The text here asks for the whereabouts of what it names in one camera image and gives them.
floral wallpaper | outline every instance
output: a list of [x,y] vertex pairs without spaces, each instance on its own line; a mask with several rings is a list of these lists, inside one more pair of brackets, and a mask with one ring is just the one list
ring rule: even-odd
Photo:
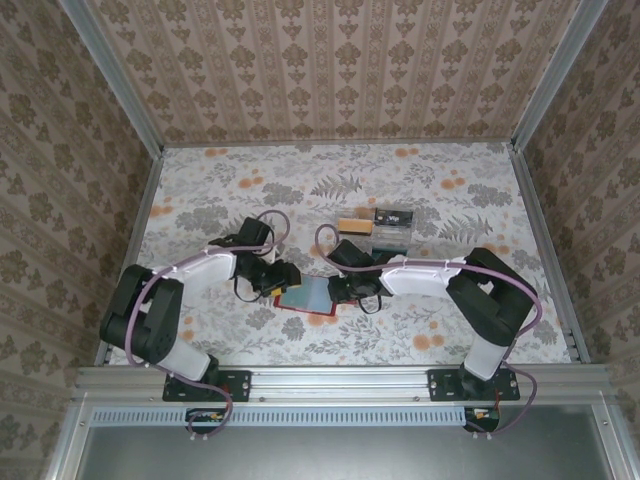
[[525,155],[591,354],[640,445],[638,29],[640,2],[608,2]]
[[0,478],[46,467],[149,163],[57,2],[0,2]]
[[165,144],[510,138],[579,0],[90,0]]
[[[410,256],[455,258],[485,246],[512,265],[544,305],[542,323],[518,342],[513,361],[570,361],[501,143],[166,149],[139,263],[166,266],[237,232],[244,217],[278,208],[292,222],[283,257],[303,273],[328,276],[335,270],[313,244],[317,226],[335,222],[339,210],[366,215],[382,205],[414,210]],[[283,222],[271,220],[282,232]],[[370,249],[375,239],[353,241]],[[330,248],[331,235],[322,242]],[[270,303],[241,302],[232,282],[205,286],[184,299],[180,335],[223,365],[459,364],[472,339],[447,299],[387,298],[369,316],[342,305],[334,317]],[[126,363],[121,351],[112,363]]]

gray leaf pattern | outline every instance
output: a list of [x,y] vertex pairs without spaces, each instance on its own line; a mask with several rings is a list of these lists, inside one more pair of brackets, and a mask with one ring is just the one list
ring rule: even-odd
[[[455,258],[485,246],[540,293],[544,322],[518,344],[512,361],[569,361],[503,144],[169,148],[163,155],[142,264],[169,265],[214,238],[236,233],[246,216],[278,208],[291,219],[283,258],[303,273],[334,275],[313,246],[318,225],[335,222],[338,211],[407,208],[415,218],[410,256]],[[476,175],[476,168],[486,175]],[[276,235],[283,232],[277,216],[265,221]],[[376,244],[374,237],[355,240],[366,249]],[[332,242],[329,232],[321,236],[327,248]],[[32,271],[23,272],[19,258],[4,262],[6,272],[0,274],[7,280],[28,282]],[[453,302],[443,298],[386,298],[383,310],[370,316],[341,305],[328,317],[278,309],[272,299],[243,303],[231,282],[200,295],[183,305],[179,332],[223,365],[458,364],[473,336]],[[34,361],[41,371],[48,368],[43,362],[49,357],[41,361],[36,355]],[[126,360],[117,351],[112,362]]]

metal grille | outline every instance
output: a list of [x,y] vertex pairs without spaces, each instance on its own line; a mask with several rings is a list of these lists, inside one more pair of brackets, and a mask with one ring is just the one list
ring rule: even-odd
[[[185,426],[186,407],[95,408],[92,427]],[[463,407],[276,408],[236,407],[229,426],[242,427],[386,427],[464,425]],[[194,422],[195,426],[210,425]]]

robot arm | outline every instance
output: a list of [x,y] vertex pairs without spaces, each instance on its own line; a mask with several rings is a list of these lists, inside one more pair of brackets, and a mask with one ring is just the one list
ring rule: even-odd
[[[237,234],[209,242],[223,248],[262,246],[271,228],[260,220],[245,219]],[[100,338],[124,349],[127,327],[134,304],[143,287],[155,275],[148,268],[131,265],[123,272],[107,313],[100,325]],[[153,285],[136,316],[131,351],[145,362],[164,367],[183,377],[216,385],[218,361],[177,336],[183,297],[204,286],[230,279],[248,280],[257,298],[279,295],[301,283],[300,271],[282,260],[269,260],[265,254],[221,250],[210,253],[182,269],[163,276]]]
[[[380,265],[364,273],[348,273],[329,280],[329,294],[336,303],[371,296],[428,295],[452,299],[475,331],[471,350],[459,371],[462,387],[469,397],[478,396],[491,380],[526,320],[533,301],[506,281],[461,268],[385,264],[405,263],[406,257],[381,258],[377,262],[348,240],[341,241],[328,255],[333,262],[350,267]],[[475,248],[452,264],[467,264],[497,271],[534,288],[485,248]],[[491,289],[483,288],[492,284]]]

floral tablecloth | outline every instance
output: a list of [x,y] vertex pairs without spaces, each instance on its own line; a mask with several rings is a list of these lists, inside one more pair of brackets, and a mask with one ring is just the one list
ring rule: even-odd
[[[391,204],[415,212],[410,256],[453,258],[485,246],[535,286],[544,317],[520,339],[513,362],[570,361],[500,143],[167,149],[138,262],[180,260],[236,232],[245,216],[278,208],[292,222],[284,258],[303,273],[331,275],[313,245],[316,227],[338,210]],[[328,248],[331,238],[323,241]],[[397,297],[375,315],[347,305],[325,317],[242,303],[227,282],[183,304],[180,335],[223,365],[413,365],[460,363],[472,329],[447,299]],[[126,363],[121,351],[111,363]]]

